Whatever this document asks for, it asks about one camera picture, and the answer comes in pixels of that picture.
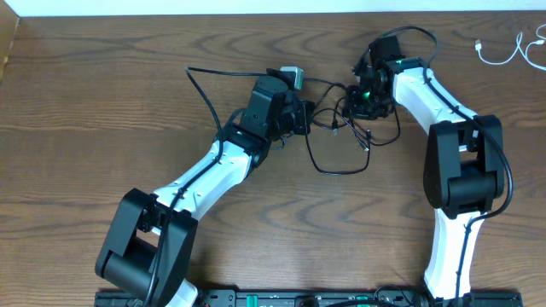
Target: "connector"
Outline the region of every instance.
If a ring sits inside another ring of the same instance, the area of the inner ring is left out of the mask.
[[[304,70],[299,67],[281,67],[281,72],[293,73],[293,88],[301,90],[304,86]]]
[[[338,135],[338,120],[337,119],[334,119],[332,121],[332,133],[334,133],[334,136],[337,136]]]
[[[474,48],[476,48],[476,51],[481,50],[481,42],[479,41],[479,39],[476,41],[476,44],[474,45]]]

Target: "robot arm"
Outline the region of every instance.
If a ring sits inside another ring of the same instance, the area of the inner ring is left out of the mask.
[[[411,65],[414,60],[401,60],[394,65]],[[471,218],[491,209],[491,202],[502,194],[503,173],[497,156],[478,131],[445,105],[424,83],[423,67],[404,69],[394,74],[393,98],[405,106],[428,134],[427,159],[423,183],[431,205],[435,208],[433,251],[425,271],[424,281],[432,298],[455,298],[457,275],[460,274],[460,294],[470,293],[469,270],[473,249],[483,220],[472,225],[464,254],[462,270],[458,271],[466,225]],[[470,118],[485,123],[502,140],[497,118],[479,118],[450,95],[428,69],[433,86],[453,106]],[[477,152],[477,159],[460,161],[460,152]]]
[[[228,123],[223,131],[224,140],[216,140],[201,161],[153,194],[137,189],[126,194],[96,261],[96,273],[139,299],[145,299],[154,263],[158,261],[158,248],[141,240],[138,230],[161,234],[166,211],[178,190],[217,157],[219,144],[224,142],[219,162],[175,200],[173,218],[167,221],[169,227],[161,247],[151,305],[192,306],[198,292],[185,276],[198,222],[227,190],[259,167],[272,142],[286,134],[310,132],[309,124],[305,123],[311,122],[314,103],[301,101],[294,93],[300,89],[302,79],[302,71],[297,67],[268,70],[268,75],[256,81],[241,122]]]
[[[491,209],[503,189],[502,163],[492,145],[463,117],[454,113],[425,83],[420,58],[406,59],[396,37],[379,38],[369,46],[374,64],[361,60],[354,69],[360,85],[350,95],[343,113],[348,117],[375,119],[391,112],[389,105],[403,105],[428,134],[423,185],[435,209],[433,251],[424,281],[434,302],[456,296],[460,275],[461,296],[470,292],[469,270],[473,249],[483,220],[472,225],[462,255],[468,222]],[[457,101],[427,69],[433,87],[461,113],[480,123],[502,147],[502,128],[495,116],[480,117]],[[476,159],[461,161],[460,152],[476,153]],[[463,266],[459,271],[460,259]]]

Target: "black cable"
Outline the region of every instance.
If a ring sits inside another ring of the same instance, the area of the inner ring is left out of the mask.
[[[356,306],[360,304],[368,304],[368,305],[375,305],[375,306],[387,306],[387,307],[400,307],[395,304],[387,303],[387,302],[381,302],[379,300],[375,299],[352,299],[345,302],[339,302],[334,303],[330,305],[326,305],[326,307],[348,307],[348,306]]]
[[[335,103],[335,109],[334,110],[338,110],[338,108],[340,107],[340,101],[344,100],[345,97],[341,97],[336,103]],[[345,126],[347,126],[347,122],[344,122],[343,124],[341,125],[338,125],[337,127],[334,127],[334,125],[336,125],[338,123],[337,119],[335,118],[335,113],[334,113],[334,117],[332,119],[332,125],[326,125],[326,124],[323,124],[319,121],[317,121],[316,119],[314,119],[314,116],[313,116],[313,120],[312,120],[313,124],[323,128],[323,129],[326,129],[326,130],[334,130],[334,129],[339,129],[339,128],[343,128]]]
[[[389,285],[383,285],[381,287],[378,287],[377,290],[375,290],[374,292],[374,299],[375,300],[379,300],[379,292],[383,289],[383,288],[386,288],[386,287],[391,287],[391,288],[394,288],[395,290],[398,290],[402,293],[402,296],[404,297],[404,299],[406,300],[406,302],[408,302],[408,306],[413,306],[413,303],[410,301],[410,299],[406,296],[406,294],[404,293],[404,291],[402,289],[400,289],[399,286],[397,285],[393,285],[393,284],[389,284]]]
[[[430,88],[430,90],[443,103],[445,103],[445,105],[449,109],[451,109],[451,111],[453,111],[455,114],[457,114],[457,115],[461,116],[462,118],[464,118],[465,120],[467,120],[467,122],[471,123],[474,126],[474,128],[484,137],[484,139],[486,139],[486,141],[488,141],[492,145],[492,147],[497,152],[497,154],[498,154],[498,156],[499,156],[499,158],[500,158],[500,160],[502,162],[502,166],[503,166],[504,170],[506,171],[508,189],[507,189],[507,192],[506,192],[506,199],[504,200],[502,205],[495,211],[486,213],[484,215],[480,215],[478,217],[471,218],[468,221],[468,225],[465,226],[465,235],[464,235],[464,241],[462,243],[461,257],[460,257],[460,260],[459,260],[459,268],[458,268],[458,271],[456,272],[457,280],[456,280],[455,298],[451,301],[451,303],[455,301],[456,304],[459,305],[459,290],[460,290],[460,287],[461,287],[462,265],[463,265],[463,262],[464,262],[464,255],[465,255],[466,250],[467,250],[468,237],[470,236],[470,232],[472,231],[472,225],[474,223],[478,222],[478,221],[486,220],[486,219],[492,218],[492,217],[496,217],[497,215],[503,213],[508,208],[508,206],[510,205],[510,202],[512,201],[512,197],[514,195],[514,178],[513,178],[513,175],[512,175],[512,170],[510,169],[510,164],[509,164],[508,160],[506,159],[506,156],[504,155],[504,152],[501,149],[501,147],[499,146],[499,144],[497,143],[497,141],[495,141],[495,139],[489,134],[489,132],[487,132],[487,130],[485,130],[475,119],[471,119],[465,113],[461,112],[458,107],[453,106],[453,104],[449,100],[447,100],[434,87],[434,85],[431,83],[432,79],[427,76],[427,70],[430,67],[431,62],[434,60],[434,58],[436,57],[436,55],[439,52],[438,39],[432,33],[430,33],[429,31],[427,31],[425,29],[422,29],[422,28],[420,28],[418,26],[402,26],[402,27],[399,27],[399,28],[396,28],[396,29],[392,29],[389,32],[383,33],[382,37],[388,36],[390,34],[393,34],[394,32],[399,32],[399,31],[402,31],[402,30],[417,30],[419,32],[425,33],[427,36],[429,36],[434,41],[434,44],[435,44],[436,48],[435,48],[435,50],[433,52],[433,55],[428,60],[426,66],[423,67],[423,80],[425,81],[425,84],[428,86],[428,88]]]
[[[372,142],[370,140],[369,143],[371,145],[374,145],[374,146],[377,146],[377,147],[386,146],[388,144],[394,143],[400,137],[400,133],[401,133],[402,130],[400,129],[400,119],[398,118],[398,111],[396,110],[396,102],[392,104],[392,107],[394,108],[394,117],[396,118],[396,126],[398,128],[398,132],[397,132],[396,136],[394,138],[390,139],[389,141],[386,141],[386,142],[383,142],[383,143],[375,143],[375,142]],[[357,122],[351,121],[351,123],[353,125],[355,125],[357,128],[359,128],[360,130],[365,131],[365,129],[361,125],[359,125]]]
[[[320,78],[304,78],[304,81],[320,82],[320,83],[324,83],[324,84],[330,84],[330,85],[338,86],[343,90],[346,90],[346,88],[347,88],[344,84],[341,84],[339,82],[331,82],[331,81],[323,80],[323,79],[320,79]]]
[[[212,117],[214,118],[214,122],[216,123],[216,127],[218,129],[218,154],[216,157],[212,160],[211,163],[209,163],[207,166],[205,166],[201,171],[199,171],[195,176],[193,176],[191,179],[189,179],[181,188],[178,189],[177,194],[172,199],[171,204],[169,205],[169,208],[166,211],[166,217],[165,221],[163,222],[163,226],[161,227],[161,234],[157,245],[157,253],[155,255],[155,262],[154,262],[154,268],[152,269],[152,277],[150,279],[150,283],[148,285],[148,290],[146,292],[146,298],[144,299],[144,302],[142,304],[143,307],[147,307],[152,297],[154,296],[154,290],[157,284],[157,274],[160,269],[160,260],[161,260],[161,254],[163,252],[163,245],[165,242],[165,237],[167,234],[167,230],[169,227],[169,222],[172,218],[172,213],[174,211],[174,207],[176,206],[176,203],[179,199],[183,199],[183,194],[188,190],[188,187],[192,185],[197,179],[199,179],[204,173],[209,171],[219,160],[222,158],[222,153],[224,152],[224,133],[222,131],[222,125],[220,124],[220,119],[218,118],[218,115],[216,111],[214,110],[214,106],[212,105],[211,101],[206,96],[203,89],[197,84],[197,81],[195,81],[194,77],[191,75],[190,71],[196,71],[196,72],[208,72],[208,73],[215,73],[215,74],[222,74],[222,75],[228,75],[228,76],[255,76],[257,75],[254,72],[251,73],[243,73],[243,72],[219,72],[219,71],[213,71],[208,69],[202,69],[202,68],[196,68],[196,67],[188,67],[186,68],[186,74],[188,75],[189,80],[194,85],[194,87],[197,89],[203,100],[205,101],[206,105],[209,107]],[[233,121],[239,113],[242,113],[244,109],[236,110],[228,120],[228,123],[230,121]]]
[[[326,96],[328,95],[328,92],[329,92],[331,89],[333,89],[334,87],[336,87],[336,86],[339,87],[339,88],[341,88],[341,89],[343,89],[343,90],[345,89],[345,88],[340,87],[339,84],[332,84],[332,85],[330,85],[330,86],[328,87],[328,89],[324,92],[324,94],[322,94],[321,99],[320,99],[320,100],[317,102],[317,104],[315,105],[315,110],[317,110],[317,109],[318,109],[318,106],[320,106],[321,103],[324,101],[324,98],[326,98]]]
[[[262,73],[262,72],[221,72],[221,71],[217,71],[217,70],[198,68],[198,67],[188,67],[187,69],[189,69],[191,71],[195,71],[195,72],[205,72],[205,73],[219,74],[219,75],[231,76],[231,77],[261,77],[261,76],[267,76],[267,73]]]
[[[319,112],[315,113],[312,115],[311,119],[315,116],[317,116],[318,114],[322,113],[322,112],[326,112],[326,111],[332,111],[332,112],[337,112],[336,110],[334,110],[333,108],[331,107],[328,107],[328,108],[324,108],[322,110],[320,110]],[[345,122],[346,124],[353,130],[354,133],[356,133],[357,135],[361,136],[362,139],[366,140],[366,141],[369,141],[369,138],[370,136],[366,137],[366,136],[363,136],[362,134],[360,134],[360,132],[358,132],[346,119],[344,119],[343,117],[341,117]],[[305,117],[305,126],[307,126],[307,117]],[[322,174],[325,174],[325,175],[354,175],[354,174],[358,174],[359,172],[362,172],[362,171],[365,171],[367,168],[368,168],[368,165],[369,165],[369,156],[371,154],[371,149],[369,148],[369,144],[366,144],[363,142],[363,140],[361,140],[359,137],[357,137],[357,140],[358,140],[358,143],[360,144],[361,147],[363,147],[364,149],[367,148],[368,149],[368,157],[366,158],[366,165],[358,170],[355,170],[355,171],[325,171],[323,170],[322,168],[320,168],[318,166],[318,164],[316,163],[315,161],[315,158],[313,157],[313,153],[311,151],[311,146],[309,145],[309,133],[305,133],[305,144],[307,145],[307,151],[309,152],[309,157],[311,158],[311,162],[313,163],[313,165],[315,166],[315,169],[317,169],[317,171],[319,171],[320,173]]]

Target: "white cable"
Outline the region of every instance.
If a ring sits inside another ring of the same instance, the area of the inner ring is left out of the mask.
[[[537,30],[535,31],[535,34],[537,34],[538,37],[540,37],[541,39],[546,39],[544,36],[538,34],[538,30],[540,30],[542,27],[545,27],[546,24],[543,24],[541,25],[540,27],[537,28]]]
[[[536,42],[529,43],[529,44],[527,45],[527,48],[526,48],[526,53],[525,53],[523,56],[526,58],[527,63],[531,64],[531,66],[533,66],[533,67],[535,67],[535,68],[537,68],[537,69],[540,69],[540,70],[544,70],[544,71],[546,72],[546,67],[541,67],[540,65],[537,65],[537,64],[531,62],[531,60],[529,60],[529,57],[528,57],[528,55],[527,55],[527,51],[529,50],[529,47],[531,47],[531,45],[534,45],[534,44],[535,44],[535,45],[544,44],[544,40],[541,39],[541,40],[537,40]]]
[[[515,47],[515,50],[514,50],[514,53],[505,61],[502,61],[502,62],[490,62],[490,61],[487,61],[486,59],[484,59],[482,56],[481,56],[481,42],[479,41],[479,39],[476,41],[476,45],[475,45],[475,48],[476,48],[476,51],[478,51],[478,56],[479,56],[479,59],[482,60],[485,64],[489,64],[489,65],[504,65],[508,62],[510,62],[514,57],[515,55],[518,53],[518,50],[521,52],[521,54],[523,55],[523,50],[521,50],[521,40],[523,39],[523,32],[520,32],[518,34],[517,37],[515,37],[515,44],[516,44],[516,47]]]
[[[523,58],[527,61],[527,63],[529,63],[529,65],[531,65],[531,66],[533,66],[533,67],[535,67],[537,69],[546,71],[546,67],[541,67],[541,66],[533,63],[531,60],[529,60],[529,56],[528,56],[529,47],[531,47],[532,45],[542,45],[542,44],[544,44],[544,41],[546,41],[546,37],[538,34],[540,29],[545,27],[545,26],[546,26],[546,24],[541,25],[540,27],[537,28],[537,30],[535,31],[535,34],[537,34],[537,37],[539,37],[541,39],[539,39],[539,40],[537,40],[535,42],[529,43],[527,45],[527,47],[526,47],[525,52],[523,52],[523,49],[521,48],[521,41],[523,40],[523,32],[518,33],[518,36],[515,38],[516,46],[515,46],[514,53],[507,60],[502,61],[502,62],[490,62],[490,61],[484,59],[484,57],[481,55],[481,42],[479,40],[476,41],[476,44],[475,44],[474,48],[476,48],[476,51],[478,51],[479,59],[482,60],[485,64],[504,65],[504,64],[510,62],[519,51],[521,53],[521,55],[523,56]]]

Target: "wooden table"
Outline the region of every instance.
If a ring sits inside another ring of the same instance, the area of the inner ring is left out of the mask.
[[[107,18],[27,18],[0,85],[0,305],[89,306],[112,288],[96,256],[121,197],[152,192],[203,156],[212,117],[186,66],[237,72],[299,66],[308,77],[353,83],[365,46],[396,26],[433,31],[442,85],[504,126],[514,201],[480,231],[475,288],[515,288],[542,306],[546,285],[546,74],[520,55],[544,12],[402,13]],[[400,35],[407,55],[428,57],[421,34]],[[531,50],[546,63],[544,47]],[[199,74],[221,120],[245,107],[253,78]],[[323,84],[306,84],[316,100]],[[335,92],[328,105],[341,95]],[[427,266],[433,209],[422,187],[427,138],[401,111],[402,136],[375,148],[363,174],[328,177],[313,168],[303,137],[291,138],[200,222],[189,279],[198,286],[354,289],[415,285]],[[393,118],[364,123],[377,136]],[[351,169],[363,152],[348,130],[314,127],[324,167]]]

